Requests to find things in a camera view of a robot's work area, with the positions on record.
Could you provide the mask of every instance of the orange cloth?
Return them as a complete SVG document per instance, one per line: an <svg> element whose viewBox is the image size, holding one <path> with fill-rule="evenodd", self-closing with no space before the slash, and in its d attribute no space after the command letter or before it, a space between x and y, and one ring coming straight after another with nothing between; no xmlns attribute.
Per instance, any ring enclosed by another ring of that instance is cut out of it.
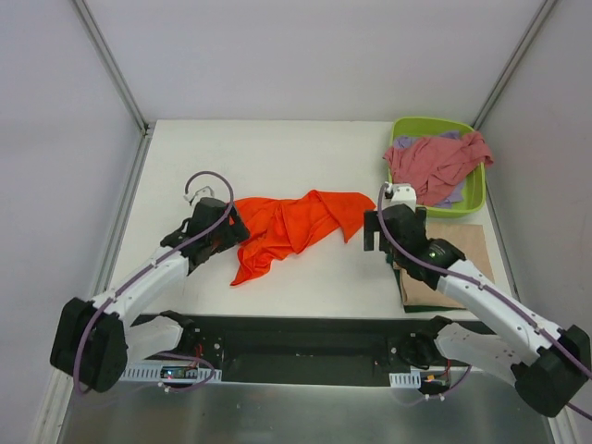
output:
<svg viewBox="0 0 592 444"><path fill-rule="evenodd" d="M359 192L316 190L301 199L250 197L234 204L251 237L239 248L240 268L230 285L259 278L274 259L300 254L339 227L347 242L364 224L364 211L375 207Z"/></svg>

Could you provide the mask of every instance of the pink cloth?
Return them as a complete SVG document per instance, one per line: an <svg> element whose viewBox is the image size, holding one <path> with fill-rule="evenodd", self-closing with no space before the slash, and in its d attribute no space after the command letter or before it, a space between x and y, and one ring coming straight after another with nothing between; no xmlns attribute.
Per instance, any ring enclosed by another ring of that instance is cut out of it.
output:
<svg viewBox="0 0 592 444"><path fill-rule="evenodd" d="M433 206L446 199L480 163L493 164L491 150L480 132L470 132L458 141L422 137L406 150L388 148L383 157L393 181L410 183L417 202Z"/></svg>

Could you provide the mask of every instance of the purple cloth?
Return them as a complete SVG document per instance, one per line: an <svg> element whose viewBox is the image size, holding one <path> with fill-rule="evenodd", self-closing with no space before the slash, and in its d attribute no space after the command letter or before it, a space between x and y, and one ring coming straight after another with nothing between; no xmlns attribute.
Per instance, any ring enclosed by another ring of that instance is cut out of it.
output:
<svg viewBox="0 0 592 444"><path fill-rule="evenodd" d="M461 132L458 130L446 131L439 134L438 137L459 140L461 138ZM399 136L397 139L393 141L392 146L394 146L398 150L405 150L411 147L411 145L413 145L414 143L416 143L418 139L419 137Z"/></svg>
<svg viewBox="0 0 592 444"><path fill-rule="evenodd" d="M438 137L458 140L461 138L461 132L458 130L446 131L439 134ZM398 150L406 150L407 148L410 148L415 142L417 142L418 139L419 137L399 136L393 141L392 146ZM461 202L463 200L463 188L464 180L459 183L456 188L454 188L454 190L452 190L452 194L450 196L448 196L443 201L436 203L434 206L436 208L452 208L453 203Z"/></svg>
<svg viewBox="0 0 592 444"><path fill-rule="evenodd" d="M452 190L452 194L448 196L443 201L436 203L434 206L436 208L452 208L452 204L455 202L462 202L463 201L463 188L464 188L464 179L461 183L459 183L454 190Z"/></svg>

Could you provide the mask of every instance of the metal floor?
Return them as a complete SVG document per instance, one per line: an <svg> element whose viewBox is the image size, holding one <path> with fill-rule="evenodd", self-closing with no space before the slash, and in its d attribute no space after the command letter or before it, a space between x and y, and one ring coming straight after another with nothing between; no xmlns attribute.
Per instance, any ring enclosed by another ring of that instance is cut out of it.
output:
<svg viewBox="0 0 592 444"><path fill-rule="evenodd" d="M445 401L412 401L415 390L211 384L165 394L118 383L104 395L74 397L60 444L553 442L548 421L514 389L473 372ZM115 400L104 406L105 400Z"/></svg>

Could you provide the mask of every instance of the cable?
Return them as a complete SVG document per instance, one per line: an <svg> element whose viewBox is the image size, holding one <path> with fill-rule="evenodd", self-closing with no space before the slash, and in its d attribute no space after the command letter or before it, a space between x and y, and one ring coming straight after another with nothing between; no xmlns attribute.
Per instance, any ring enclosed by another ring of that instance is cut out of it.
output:
<svg viewBox="0 0 592 444"><path fill-rule="evenodd" d="M218 174L218 173L216 173L214 171L200 171L198 173L195 173L193 176L191 176L187 180L187 183L185 184L185 194L189 193L189 187L190 187L191 183L193 182L193 180L196 179L196 178L198 178L199 176L204 176L204 175L214 176L214 177L222 180L222 182L224 182L224 184L228 188L229 199L228 199L228 205L226 206L226 209L224 210L224 213L222 214L222 216L216 222L214 222L211 226L209 226L208 228L206 228L204 231L202 231L201 233L196 234L195 236L193 236L193 237L185 240L184 242L182 242L177 247L175 247L172 250L169 250L168 252L164 253L163 255L161 255L160 257L158 257L156 259L156 261L154 262L154 264L149 264L149 265L145 266L144 268L142 268L138 273L136 273L135 275L133 275L128 281L126 281L121 287L119 287L115 291L115 297L114 298L108 298L103 303L103 305L101 305L97 309L97 311L94 312L94 314L91 317L91 320L88 322L88 324L84 328L84 331L82 332L82 336L80 337L80 342L78 344L78 349L76 350L76 356L74 358L74 368L73 368L73 372L72 372L72 377L74 379L74 391L79 396L84 396L86 394L82 390L82 388L80 387L80 362L82 361L82 352L84 351L84 346L86 344L86 341L89 338L89 336L91 335L91 331L93 331L94 324L96 324L96 321L99 318L99 316L101 316L103 314L103 312L106 310L106 308L111 303L113 303L119 296L121 296L121 294L125 290L129 289L139 279L141 279L144 275L146 275L146 273L148 273L150 270L152 270L154 268L154 265L162 264L163 261L165 261L166 259L168 259L171 255L175 254L179 250L185 248L187 245L189 245L191 243L194 243L195 241L201 239L202 237L207 236L208 234L210 234L218 226L220 226L220 224L222 224L226 220L226 218L228 217L228 215L230 214L230 211L232 210L232 206L234 205L234 190L232 190L232 186L230 185L230 182L228 182L226 180L226 178L224 178L223 176L221 176L220 174Z"/></svg>
<svg viewBox="0 0 592 444"><path fill-rule="evenodd" d="M413 261L416 264L418 264L424 268L427 268L428 270L435 271L435 272L437 272L441 275L444 275L444 276L453 276L453 277L458 278L460 280L464 280L465 282L469 282L471 284L474 284L477 287L479 287L480 289L486 290L488 293L493 295L499 301L506 304L515 313L517 313L520 317L522 317L522 319L529 326L534 328L535 331L539 332L543 336L543 338L545 338L552 345L554 345L573 365L575 365L578 368L578 370L580 370L584 375L586 375L586 377L588 379L592 379L592 372L588 368L586 368L585 365L580 363L580 361L578 361L578 359L575 356L573 356L565 347L563 347L555 338L553 338L545 328L539 328L537 321L535 321L524 310L522 310L520 307L518 307L516 304L514 304L509 298L504 296L502 293L500 293L499 291L497 291L496 289L494 289L492 287L489 287L489 285L482 284L481 281L479 281L478 279L475 279L474 277L470 277L470 276L467 276L463 273L458 273L456 271L452 271L452 270L448 270L446 268L441 268L439 266L428 264L427 262L424 262L421 259L416 258L412 254L407 252L405 249L403 249L397 243L397 241L391 236L389 229L387 228L387 224L385 223L385 218L382 214L382 197L387 189L387 186L388 186L387 183L383 183L382 186L380 187L380 193L378 194L378 201L377 201L377 205L376 205L377 206L378 223L380 224L380 228L382 229L382 232L385 235L385 237L387 238L387 240L392 244L393 247L395 247L397 249L397 251L399 253L401 253L403 256L405 256L410 261ZM586 413L586 412L582 411L581 409L579 409L578 407L572 406L571 404L568 404L568 405L570 406L570 408L572 408L574 410L577 409L575 411L580 414ZM583 414L583 416L592 420L592 415L590 415L589 413Z"/></svg>
<svg viewBox="0 0 592 444"><path fill-rule="evenodd" d="M443 393L440 393L439 395L425 395L422 396L421 398L416 399L415 401L411 401L411 402L403 402L403 401L399 401L396 397L393 396L393 399L395 400L395 402L397 402L399 405L402 405L403 407L414 407L415 405L423 402L423 401L429 401L429 400L442 400L444 401L445 396L450 395L452 392L454 392L464 381L466 381L467 377L469 376L469 374L471 373L471 370L473 370L473 366L469 365L468 367L466 367L466 370L464 371L464 373L462 374L461 378L456 381L454 383L453 386L451 386L448 390L446 390Z"/></svg>
<svg viewBox="0 0 592 444"><path fill-rule="evenodd" d="M572 403L568 402L567 406L572 409L574 412L576 413L580 413L582 416L584 416L585 419L592 421L592 414L584 412L582 409L580 409L579 407L577 407L576 405L573 405Z"/></svg>
<svg viewBox="0 0 592 444"><path fill-rule="evenodd" d="M164 356L166 358L175 358L175 359L187 359L187 356L183 356L182 354L175 354L175 353L169 353L168 351L164 351L162 353L158 353L158 356ZM207 378L200 381L200 382L196 382L195 384L192 384L188 387L184 387L184 388L173 388L173 387L167 387L166 388L166 392L173 392L173 393L183 393L186 391L194 391L196 389L198 389L199 387L203 386L204 384L206 384L207 382L209 382L210 380L212 380L214 378L214 376L216 376L216 369L214 368L213 365L211 365L210 363L208 363L205 359L202 358L193 358L193 363L194 364L204 364L207 368L210 369L210 373L208 374Z"/></svg>

